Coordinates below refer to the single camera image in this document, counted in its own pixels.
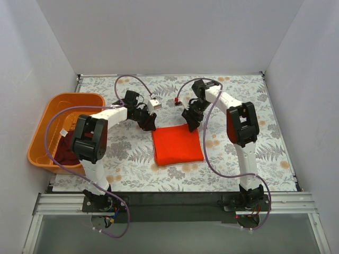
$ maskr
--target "floral pattern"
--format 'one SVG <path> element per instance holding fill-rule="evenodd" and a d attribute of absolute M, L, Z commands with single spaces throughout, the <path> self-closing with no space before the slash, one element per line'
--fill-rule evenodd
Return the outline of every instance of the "floral pattern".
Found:
<path fill-rule="evenodd" d="M 182 125 L 183 108 L 174 105 L 174 98 L 181 85 L 195 76 L 145 76 L 141 79 L 153 95 L 162 101 L 163 108 L 157 111 L 156 127 Z M 258 172 L 272 191 L 296 191 L 286 149 L 281 140 L 266 87 L 261 76 L 209 76 L 217 79 L 234 98 L 254 103 L 260 126 L 256 144 Z M 106 104 L 117 100 L 114 94 L 115 77 L 87 77 L 80 87 L 83 93 L 101 94 Z M 191 99 L 194 93 L 187 85 L 180 97 Z M 130 89 L 139 92 L 147 100 L 147 91 L 137 80 L 122 78 L 118 93 L 122 97 Z M 202 145 L 203 124 L 199 127 Z M 206 136 L 209 159 L 219 172 L 226 175 L 239 174 L 238 159 L 234 146 L 226 134 L 224 114 L 213 110 Z M 133 121 L 124 121 L 108 133 L 108 148 L 103 158 L 107 179 L 113 191 L 238 191 L 239 179 L 225 179 L 214 174 L 206 162 L 158 167 L 154 162 L 154 147 L 150 132 L 142 131 Z M 53 191 L 82 191 L 87 187 L 82 179 L 70 175 L 57 175 Z"/>

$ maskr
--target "folded orange fabric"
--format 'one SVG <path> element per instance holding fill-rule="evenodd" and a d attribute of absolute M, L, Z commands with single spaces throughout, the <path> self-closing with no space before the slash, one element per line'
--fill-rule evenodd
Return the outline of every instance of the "folded orange fabric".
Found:
<path fill-rule="evenodd" d="M 203 161 L 198 130 L 191 133 L 187 124 L 157 128 L 152 136 L 158 166 Z"/>

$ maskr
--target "white label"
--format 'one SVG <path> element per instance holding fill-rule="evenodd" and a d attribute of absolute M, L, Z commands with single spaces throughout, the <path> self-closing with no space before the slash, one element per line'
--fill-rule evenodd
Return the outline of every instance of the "white label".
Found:
<path fill-rule="evenodd" d="M 60 131 L 61 136 L 65 137 L 68 134 L 68 131 L 66 131 L 64 128 Z"/>

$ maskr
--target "white wall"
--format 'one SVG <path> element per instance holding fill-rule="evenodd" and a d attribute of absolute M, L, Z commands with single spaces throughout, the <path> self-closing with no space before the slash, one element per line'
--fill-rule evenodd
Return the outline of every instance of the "white wall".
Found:
<path fill-rule="evenodd" d="M 339 253 L 338 0 L 304 1 L 266 76 L 297 178 Z"/>
<path fill-rule="evenodd" d="M 76 76 L 35 0 L 0 0 L 0 253 L 21 253 L 49 173 L 27 150 L 48 100 Z"/>
<path fill-rule="evenodd" d="M 37 0 L 78 74 L 265 70 L 303 0 Z"/>

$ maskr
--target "orange basket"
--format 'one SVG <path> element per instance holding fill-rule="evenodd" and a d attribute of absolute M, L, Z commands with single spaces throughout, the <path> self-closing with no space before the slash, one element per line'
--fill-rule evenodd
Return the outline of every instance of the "orange basket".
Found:
<path fill-rule="evenodd" d="M 73 106 L 105 106 L 105 100 L 101 95 L 93 93 L 63 93 L 51 99 L 43 113 L 37 131 L 34 134 L 33 140 L 28 150 L 27 155 L 30 163 L 35 166 L 47 169 L 55 174 L 69 174 L 59 166 L 54 165 L 53 161 L 48 157 L 44 148 L 44 133 L 46 131 L 47 124 L 55 114 L 61 110 Z M 66 131 L 73 130 L 79 115 L 92 115 L 100 111 L 102 111 L 102 109 L 80 108 L 69 110 L 59 115 L 52 122 L 47 135 L 47 145 L 50 153 L 55 156 L 58 143 L 61 138 L 60 131 L 62 129 L 65 129 Z M 84 168 L 81 164 L 72 166 L 65 165 L 65 167 L 79 174 L 85 174 Z"/>

